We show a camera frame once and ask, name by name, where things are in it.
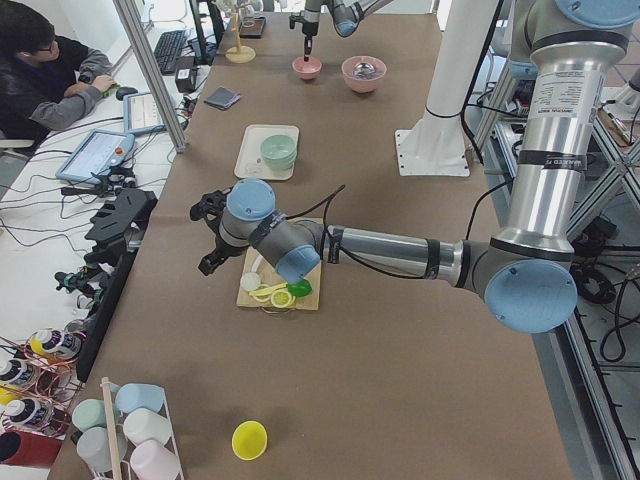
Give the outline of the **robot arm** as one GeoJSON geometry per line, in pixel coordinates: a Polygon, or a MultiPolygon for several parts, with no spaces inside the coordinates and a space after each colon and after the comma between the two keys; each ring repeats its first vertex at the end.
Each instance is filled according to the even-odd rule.
{"type": "Polygon", "coordinates": [[[190,216],[214,232],[200,271],[256,250],[290,283],[321,262],[350,259],[410,280],[443,280],[478,294],[503,325],[541,333],[568,320],[578,292],[568,237],[576,193],[608,70],[627,51],[635,1],[517,1],[509,20],[512,73],[534,73],[519,149],[503,173],[510,190],[501,229],[486,242],[445,242],[314,222],[276,207],[271,186],[244,179],[205,194],[190,216]]]}
{"type": "Polygon", "coordinates": [[[336,33],[340,37],[346,38],[357,30],[360,22],[364,18],[391,2],[392,0],[366,0],[354,1],[346,5],[343,1],[339,0],[306,0],[304,8],[300,13],[289,16],[290,29],[294,29],[297,24],[301,25],[301,31],[304,35],[303,61],[308,62],[310,60],[313,39],[319,31],[320,16],[323,7],[327,8],[336,33]]]}

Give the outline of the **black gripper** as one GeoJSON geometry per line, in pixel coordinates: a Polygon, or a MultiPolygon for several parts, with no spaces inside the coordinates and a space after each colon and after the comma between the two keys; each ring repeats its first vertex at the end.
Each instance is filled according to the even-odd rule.
{"type": "Polygon", "coordinates": [[[223,260],[230,257],[238,257],[246,251],[245,246],[235,246],[222,238],[220,227],[227,196],[230,188],[216,190],[203,194],[201,199],[194,204],[189,211],[192,221],[203,220],[209,229],[215,234],[215,248],[205,255],[198,265],[203,275],[211,275],[223,264],[223,260]]]}
{"type": "Polygon", "coordinates": [[[297,24],[301,25],[304,38],[303,61],[309,61],[312,53],[312,36],[318,34],[320,12],[302,11],[298,14],[289,15],[289,28],[294,29],[297,24]]]}

